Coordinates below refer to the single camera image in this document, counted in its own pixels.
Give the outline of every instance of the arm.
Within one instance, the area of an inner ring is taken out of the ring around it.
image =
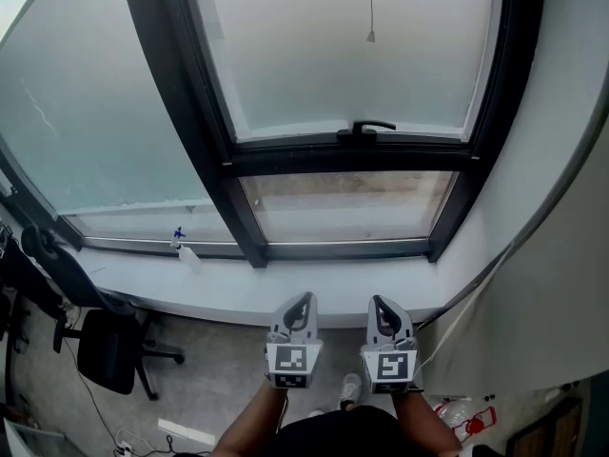
[[[211,457],[259,455],[277,432],[286,395],[286,389],[276,389],[265,380],[254,399],[222,436]]]
[[[419,392],[394,395],[393,407],[408,440],[441,457],[459,455],[459,439]]]

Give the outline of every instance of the window latch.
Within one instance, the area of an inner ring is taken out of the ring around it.
[[[389,124],[380,120],[356,120],[353,122],[353,129],[339,130],[336,132],[336,138],[344,144],[371,144],[377,140],[377,131],[368,129],[367,126],[377,126],[391,130],[396,129],[395,124]]]

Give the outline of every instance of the person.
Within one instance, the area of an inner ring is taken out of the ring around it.
[[[287,390],[265,380],[211,457],[453,457],[462,451],[452,430],[419,392],[391,396],[397,419],[379,408],[358,405],[361,393],[360,376],[347,374],[336,411],[314,411],[277,431]]]

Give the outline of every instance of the black window frame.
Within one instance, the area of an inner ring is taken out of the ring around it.
[[[235,243],[191,243],[201,257],[271,260],[377,259],[426,256],[436,262],[474,205],[511,129],[524,94],[540,29],[543,0],[501,0],[492,65],[469,142],[378,131],[373,143],[346,144],[336,134],[238,143],[206,44],[197,0],[127,0],[152,77],[188,157]],[[0,169],[15,186],[3,203],[75,248],[175,255],[167,242],[83,236],[47,205],[0,140]],[[240,178],[312,172],[454,171],[426,238],[268,243]]]

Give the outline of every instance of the floor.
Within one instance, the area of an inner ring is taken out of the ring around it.
[[[112,441],[102,426],[88,392],[79,379],[72,356],[64,345],[52,351],[54,323],[37,307],[26,302],[31,316],[24,323],[30,344],[13,356],[13,385],[29,402],[31,413],[43,429],[60,431],[88,457],[112,455]],[[152,326],[150,337],[158,343],[181,347],[186,362],[148,359],[147,374],[160,401],[150,402],[136,379],[129,396],[110,392],[93,383],[88,386],[110,431],[120,428],[147,439],[157,449],[167,449],[167,434],[157,428],[158,419],[212,434],[218,439],[256,392],[265,371],[263,348],[267,330],[239,327],[164,315]],[[362,329],[322,330],[324,351],[312,387],[292,390],[285,424],[305,418],[313,409],[333,409],[343,376],[361,368],[358,356],[364,342]],[[69,340],[76,353],[78,342]],[[579,389],[585,392],[585,385]],[[545,391],[521,398],[500,396],[494,401],[498,424],[473,437],[503,451],[506,439],[517,429],[541,417],[550,405]],[[393,412],[387,396],[364,395],[367,404]],[[137,453],[149,451],[126,432],[119,436],[134,444]],[[211,447],[175,438],[178,451],[201,451]]]

